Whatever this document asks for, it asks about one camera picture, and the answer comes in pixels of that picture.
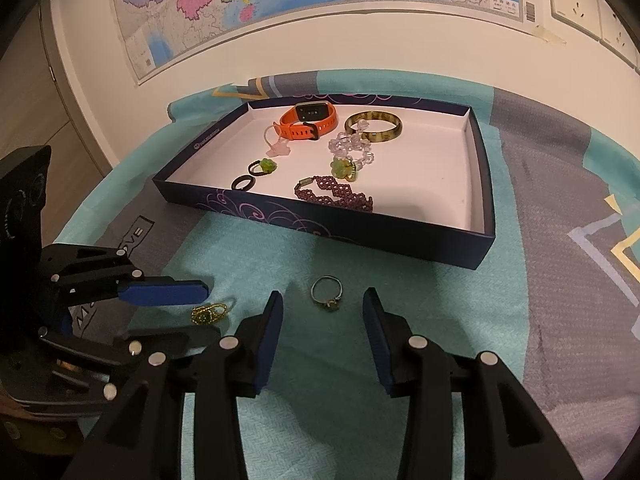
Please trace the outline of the tortoiseshell bangle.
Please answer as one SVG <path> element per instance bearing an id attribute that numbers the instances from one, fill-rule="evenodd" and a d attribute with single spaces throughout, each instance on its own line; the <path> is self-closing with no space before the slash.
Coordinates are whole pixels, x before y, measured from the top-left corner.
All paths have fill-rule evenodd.
<path id="1" fill-rule="evenodd" d="M 360 138 L 371 143 L 395 140 L 404 130 L 401 119 L 384 110 L 366 110 L 353 114 L 345 120 L 346 133 L 357 133 Z"/>

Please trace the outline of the orange smart watch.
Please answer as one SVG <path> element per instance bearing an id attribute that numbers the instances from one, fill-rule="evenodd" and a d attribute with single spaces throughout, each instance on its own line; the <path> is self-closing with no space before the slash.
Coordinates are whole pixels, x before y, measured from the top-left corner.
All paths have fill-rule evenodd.
<path id="1" fill-rule="evenodd" d="M 337 111 L 332 103 L 314 101 L 294 105 L 274 124 L 274 128 L 285 140 L 315 141 L 332 132 L 337 123 Z"/>

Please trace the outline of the white wall socket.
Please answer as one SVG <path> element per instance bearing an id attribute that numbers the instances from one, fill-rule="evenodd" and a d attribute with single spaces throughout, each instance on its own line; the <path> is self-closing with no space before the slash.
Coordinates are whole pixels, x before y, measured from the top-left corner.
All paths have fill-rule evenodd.
<path id="1" fill-rule="evenodd" d="M 615 11 L 605 0 L 598 0 L 601 42 L 632 68 L 638 67 L 638 51 Z"/>
<path id="2" fill-rule="evenodd" d="M 550 0 L 551 14 L 589 37 L 601 39 L 598 0 Z"/>

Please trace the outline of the dark blue shallow box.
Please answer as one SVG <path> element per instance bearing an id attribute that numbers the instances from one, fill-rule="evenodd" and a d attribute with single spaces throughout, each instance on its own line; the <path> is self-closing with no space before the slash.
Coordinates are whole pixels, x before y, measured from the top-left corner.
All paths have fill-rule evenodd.
<path id="1" fill-rule="evenodd" d="M 319 140 L 280 138 L 298 103 L 326 101 L 337 127 Z M 346 133 L 349 116 L 397 115 L 398 138 Z M 168 202 L 393 254 L 474 269 L 496 237 L 485 143 L 467 105 L 408 96 L 296 96 L 235 107 L 154 179 Z"/>

